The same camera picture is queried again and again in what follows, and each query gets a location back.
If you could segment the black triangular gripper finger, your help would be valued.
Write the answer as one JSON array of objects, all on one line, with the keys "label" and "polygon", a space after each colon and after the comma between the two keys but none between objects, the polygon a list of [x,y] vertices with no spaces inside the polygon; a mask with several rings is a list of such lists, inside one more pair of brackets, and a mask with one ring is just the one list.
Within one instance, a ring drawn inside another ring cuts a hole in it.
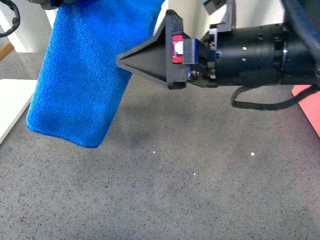
[{"label": "black triangular gripper finger", "polygon": [[117,65],[169,90],[187,85],[187,66],[183,64],[183,20],[167,10],[156,34],[142,44],[117,56]]}]

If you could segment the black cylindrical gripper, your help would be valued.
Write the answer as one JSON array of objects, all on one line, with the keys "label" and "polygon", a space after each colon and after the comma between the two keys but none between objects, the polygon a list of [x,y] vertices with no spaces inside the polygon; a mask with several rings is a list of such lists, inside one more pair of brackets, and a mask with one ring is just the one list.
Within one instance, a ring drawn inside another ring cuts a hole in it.
[{"label": "black cylindrical gripper", "polygon": [[306,44],[288,26],[236,28],[201,39],[216,47],[213,60],[189,67],[188,83],[202,87],[319,85],[316,62]]}]

